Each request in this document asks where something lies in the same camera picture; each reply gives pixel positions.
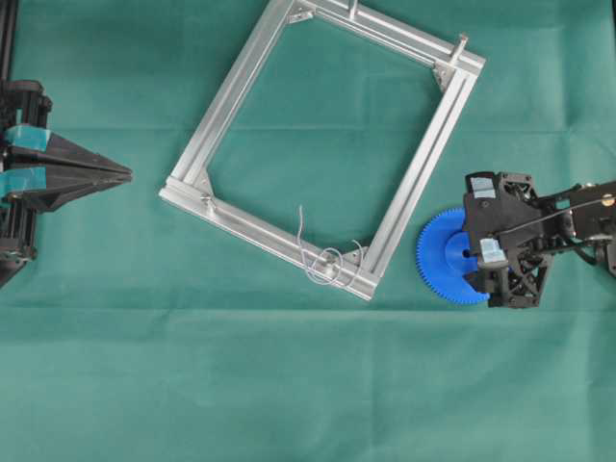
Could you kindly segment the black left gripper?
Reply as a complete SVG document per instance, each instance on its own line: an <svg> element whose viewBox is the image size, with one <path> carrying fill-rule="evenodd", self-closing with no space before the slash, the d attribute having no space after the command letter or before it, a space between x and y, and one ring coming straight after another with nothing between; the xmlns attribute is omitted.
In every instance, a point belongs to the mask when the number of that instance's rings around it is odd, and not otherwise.
<svg viewBox="0 0 616 462"><path fill-rule="evenodd" d="M65 203L132 180L130 168L46 129L51 107L37 81L1 83L3 263L36 257L36 211L54 212Z"/></svg>

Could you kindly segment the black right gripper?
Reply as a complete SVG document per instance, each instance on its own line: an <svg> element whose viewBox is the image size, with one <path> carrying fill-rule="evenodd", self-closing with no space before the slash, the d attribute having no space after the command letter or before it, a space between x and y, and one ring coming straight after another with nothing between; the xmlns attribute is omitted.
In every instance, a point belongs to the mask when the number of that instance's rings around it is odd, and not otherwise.
<svg viewBox="0 0 616 462"><path fill-rule="evenodd" d="M465 279L490 307L536 307L553 257L574 249L572 214L557 204L575 188L540 196L530 175L511 172L474 172L465 181L463 229L477 258Z"/></svg>

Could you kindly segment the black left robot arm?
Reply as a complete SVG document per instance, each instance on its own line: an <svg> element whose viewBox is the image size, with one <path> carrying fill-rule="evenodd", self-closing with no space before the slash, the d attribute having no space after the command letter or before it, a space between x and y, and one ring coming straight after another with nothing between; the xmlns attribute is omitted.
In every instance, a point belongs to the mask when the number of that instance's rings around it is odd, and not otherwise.
<svg viewBox="0 0 616 462"><path fill-rule="evenodd" d="M38 256L38 216L132 180L130 168L47 128L53 102L36 80L10 78L18 3L1 3L1 276Z"/></svg>

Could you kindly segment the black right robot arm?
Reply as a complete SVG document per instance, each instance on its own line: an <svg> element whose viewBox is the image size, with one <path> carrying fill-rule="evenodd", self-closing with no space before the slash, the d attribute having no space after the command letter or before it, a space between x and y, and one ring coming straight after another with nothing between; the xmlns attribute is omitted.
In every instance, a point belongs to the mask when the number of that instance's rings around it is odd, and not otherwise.
<svg viewBox="0 0 616 462"><path fill-rule="evenodd" d="M614 183L541 196L528 174L480 171L466 187L463 229L477 267L464 277L489 306L537 306L557 254L615 271Z"/></svg>

